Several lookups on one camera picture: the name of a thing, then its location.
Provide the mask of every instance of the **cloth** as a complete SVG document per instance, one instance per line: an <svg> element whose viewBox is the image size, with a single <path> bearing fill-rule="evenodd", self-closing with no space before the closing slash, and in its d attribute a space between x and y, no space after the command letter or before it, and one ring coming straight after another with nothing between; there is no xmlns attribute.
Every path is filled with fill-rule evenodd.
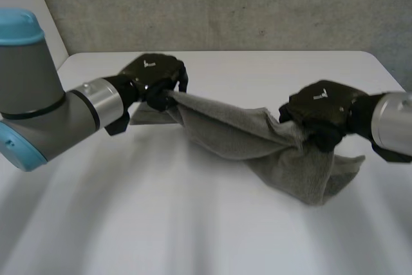
<svg viewBox="0 0 412 275"><path fill-rule="evenodd" d="M170 91L178 104L160 113L141 104L131 125L181 124L189 138L230 160L243 160L267 185L322 205L359 172L364 156L322 153L294 122L280 124L266 108L242 109Z"/></svg>

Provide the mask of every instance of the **black band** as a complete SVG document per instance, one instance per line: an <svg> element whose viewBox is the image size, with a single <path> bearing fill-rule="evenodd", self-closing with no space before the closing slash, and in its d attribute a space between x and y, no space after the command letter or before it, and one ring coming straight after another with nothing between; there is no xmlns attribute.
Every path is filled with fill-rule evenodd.
<svg viewBox="0 0 412 275"><path fill-rule="evenodd" d="M53 103L51 106L48 106L47 108L44 108L44 109L38 109L37 111L33 111L29 113L22 113L22 114L1 113L1 115L3 116L3 118L10 119L10 120L32 119L34 117L38 117L38 116L50 113L54 111L55 109L58 109L65 102L66 102L66 94L64 94L63 97L59 99L59 101Z"/></svg>
<svg viewBox="0 0 412 275"><path fill-rule="evenodd" d="M87 99L87 97L83 95L81 92L79 92L78 90L71 90L70 93L78 96L78 98L82 99L85 105L87 105L87 107L90 110L91 116L93 116L93 120L95 121L96 131L98 131L100 129L100 119L98 117L95 107L92 105L89 99Z"/></svg>

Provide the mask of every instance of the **gray towel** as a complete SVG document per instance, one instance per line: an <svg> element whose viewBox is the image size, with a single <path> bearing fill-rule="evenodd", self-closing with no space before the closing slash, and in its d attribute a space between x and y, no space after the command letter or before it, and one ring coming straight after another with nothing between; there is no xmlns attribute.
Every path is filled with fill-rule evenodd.
<svg viewBox="0 0 412 275"><path fill-rule="evenodd" d="M308 132L280 124L266 108L241 109L186 93L169 92L178 105L160 113L141 104L131 125L179 123L191 140L227 159L243 160L267 185L306 204L322 205L359 172L364 156L321 153Z"/></svg>

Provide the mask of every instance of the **silver metal cylinder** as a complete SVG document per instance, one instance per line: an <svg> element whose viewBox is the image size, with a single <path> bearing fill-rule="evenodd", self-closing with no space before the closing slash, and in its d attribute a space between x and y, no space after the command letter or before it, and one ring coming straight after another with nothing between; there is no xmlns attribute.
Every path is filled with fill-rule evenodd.
<svg viewBox="0 0 412 275"><path fill-rule="evenodd" d="M373 112L371 132L381 148L412 155L412 94L383 96Z"/></svg>
<svg viewBox="0 0 412 275"><path fill-rule="evenodd" d="M116 88L105 79L96 79L74 89L95 108L100 128L119 119L124 113L123 101Z"/></svg>

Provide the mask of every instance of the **gray wall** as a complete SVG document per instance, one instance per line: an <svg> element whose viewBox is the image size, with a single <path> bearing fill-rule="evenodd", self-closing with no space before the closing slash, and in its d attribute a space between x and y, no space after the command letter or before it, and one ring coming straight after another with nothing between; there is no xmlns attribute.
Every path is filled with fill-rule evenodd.
<svg viewBox="0 0 412 275"><path fill-rule="evenodd" d="M412 0L46 2L70 53L362 50L412 90Z"/></svg>

